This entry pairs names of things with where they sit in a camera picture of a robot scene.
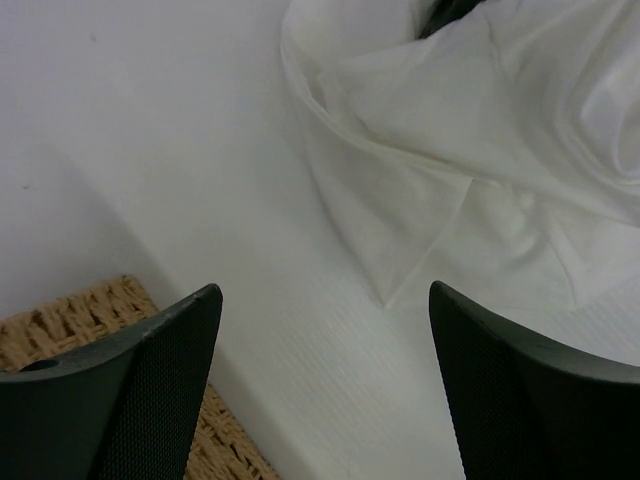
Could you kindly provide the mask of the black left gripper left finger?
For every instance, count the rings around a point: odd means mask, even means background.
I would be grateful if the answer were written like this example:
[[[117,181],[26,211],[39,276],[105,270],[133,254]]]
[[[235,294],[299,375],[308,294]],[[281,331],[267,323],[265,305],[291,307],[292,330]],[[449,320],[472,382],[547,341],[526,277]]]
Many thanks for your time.
[[[209,284],[104,338],[2,372],[2,478],[183,478],[222,306]]]

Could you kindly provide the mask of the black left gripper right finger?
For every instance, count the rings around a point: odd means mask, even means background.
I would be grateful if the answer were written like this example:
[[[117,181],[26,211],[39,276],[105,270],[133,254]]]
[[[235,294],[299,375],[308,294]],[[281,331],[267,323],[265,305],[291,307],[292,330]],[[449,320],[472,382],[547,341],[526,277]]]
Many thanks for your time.
[[[468,479],[636,479],[639,369],[503,318],[442,282],[429,319]]]

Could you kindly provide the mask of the white t shirt robot print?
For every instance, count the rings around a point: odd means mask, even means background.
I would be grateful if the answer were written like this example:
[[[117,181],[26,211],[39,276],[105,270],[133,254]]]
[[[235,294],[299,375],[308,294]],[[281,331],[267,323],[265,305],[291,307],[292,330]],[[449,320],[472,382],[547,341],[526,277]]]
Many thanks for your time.
[[[283,68],[381,304],[566,311],[639,276],[635,1],[294,1]]]

